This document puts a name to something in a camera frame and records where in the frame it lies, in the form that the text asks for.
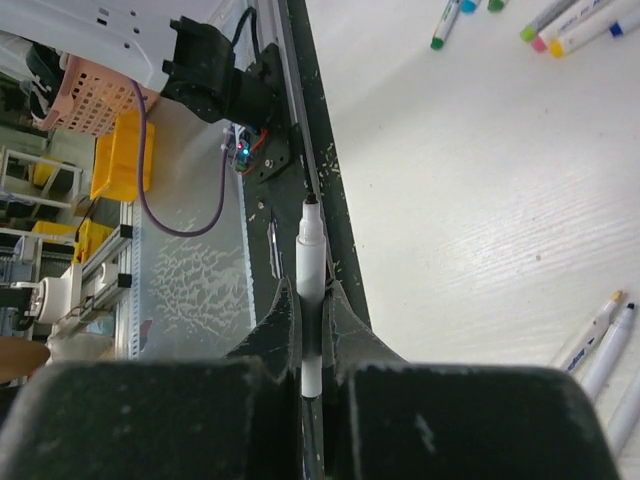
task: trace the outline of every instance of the white paint speck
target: white paint speck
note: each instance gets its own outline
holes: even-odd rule
[[[60,440],[53,440],[51,442],[42,442],[38,445],[37,453],[38,455],[46,455],[48,453],[51,453],[60,446],[60,443],[62,443]]]
[[[427,451],[430,454],[435,455],[437,452],[436,444],[434,442],[435,435],[429,428],[429,425],[427,425],[427,421],[420,414],[416,415],[416,428],[418,429],[418,432],[420,432],[420,438],[422,439],[424,446],[427,447]]]
[[[244,380],[244,383],[246,383],[249,387],[253,385],[254,378],[250,373],[245,373],[244,375],[242,375],[242,379]]]
[[[121,437],[123,435],[128,435],[129,433],[131,433],[131,430],[133,430],[131,425],[118,426],[118,427],[113,429],[113,436],[114,436],[114,438],[118,438],[118,437]]]

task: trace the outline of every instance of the blue marker cap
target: blue marker cap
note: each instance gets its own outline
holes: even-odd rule
[[[460,7],[460,10],[462,11],[462,13],[473,13],[476,11],[477,6],[478,5],[475,2],[465,0],[464,2],[462,2],[462,6]]]
[[[614,37],[619,37],[620,35],[624,35],[624,32],[620,28],[620,25],[618,25],[618,22],[611,25],[609,27],[609,31],[611,32],[611,35],[613,35]]]

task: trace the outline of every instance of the marker cap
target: marker cap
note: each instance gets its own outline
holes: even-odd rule
[[[524,27],[524,30],[520,32],[520,38],[525,42],[529,43],[531,40],[536,38],[537,34],[538,32],[536,32],[535,28],[527,26],[527,27]]]
[[[487,10],[490,12],[501,12],[503,8],[504,2],[502,0],[489,0]]]
[[[624,32],[620,28],[620,25],[618,24],[618,22],[611,25],[611,27],[609,27],[609,31],[611,32],[611,35],[613,35],[614,37],[619,37],[620,35],[624,35]]]
[[[440,50],[442,47],[444,47],[444,40],[433,37],[431,40],[431,48],[434,50]]]
[[[462,6],[460,7],[460,10],[462,11],[462,13],[473,13],[476,11],[477,6],[478,5],[475,2],[465,0],[464,2],[462,2]]]
[[[564,57],[564,48],[562,48],[562,44],[557,40],[551,42],[551,45],[549,45],[549,52],[556,58]]]
[[[538,53],[542,53],[547,49],[547,45],[544,43],[544,40],[540,38],[540,35],[534,38],[533,42],[531,42],[531,46]]]

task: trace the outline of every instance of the pink marker cap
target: pink marker cap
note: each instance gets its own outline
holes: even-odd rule
[[[533,39],[531,46],[538,53],[542,53],[547,49],[547,45],[544,43],[544,40],[540,38],[540,35]]]

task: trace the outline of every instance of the yellow marker cap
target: yellow marker cap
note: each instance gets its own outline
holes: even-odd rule
[[[551,45],[549,45],[549,52],[556,58],[564,57],[564,49],[557,40],[551,42]]]

